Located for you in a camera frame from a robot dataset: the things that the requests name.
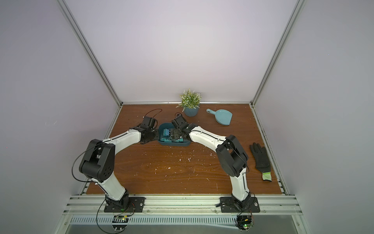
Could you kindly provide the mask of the teal plastic storage box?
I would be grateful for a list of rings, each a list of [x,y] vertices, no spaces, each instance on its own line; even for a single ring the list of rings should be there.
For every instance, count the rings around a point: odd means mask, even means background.
[[[158,142],[163,146],[181,146],[187,147],[191,144],[191,141],[185,138],[178,138],[176,140],[172,140],[171,133],[174,130],[174,126],[172,123],[163,123],[159,126],[159,140]]]

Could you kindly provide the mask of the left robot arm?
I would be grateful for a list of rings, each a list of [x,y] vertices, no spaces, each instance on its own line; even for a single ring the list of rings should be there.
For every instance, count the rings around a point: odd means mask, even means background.
[[[157,120],[145,116],[143,121],[117,136],[90,141],[79,165],[79,171],[96,183],[105,193],[109,205],[126,209],[129,193],[114,174],[116,154],[133,144],[146,144],[158,139]]]

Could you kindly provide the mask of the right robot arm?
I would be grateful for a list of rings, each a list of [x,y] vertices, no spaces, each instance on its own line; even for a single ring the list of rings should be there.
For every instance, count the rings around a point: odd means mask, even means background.
[[[234,135],[220,136],[193,123],[188,123],[178,115],[171,121],[182,138],[187,138],[216,152],[224,172],[230,177],[232,199],[240,207],[250,204],[251,192],[247,185],[248,155]]]

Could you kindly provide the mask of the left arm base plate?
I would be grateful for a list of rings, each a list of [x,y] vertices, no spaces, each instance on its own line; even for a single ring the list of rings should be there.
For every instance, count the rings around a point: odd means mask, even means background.
[[[106,198],[105,213],[141,213],[145,205],[145,197],[124,197],[119,201]]]

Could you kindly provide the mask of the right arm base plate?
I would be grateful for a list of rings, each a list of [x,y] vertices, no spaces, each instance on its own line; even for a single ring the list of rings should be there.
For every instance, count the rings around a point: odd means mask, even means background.
[[[239,201],[234,197],[220,197],[220,202],[216,207],[221,209],[222,213],[259,213],[260,205],[256,197],[248,196],[244,201]]]

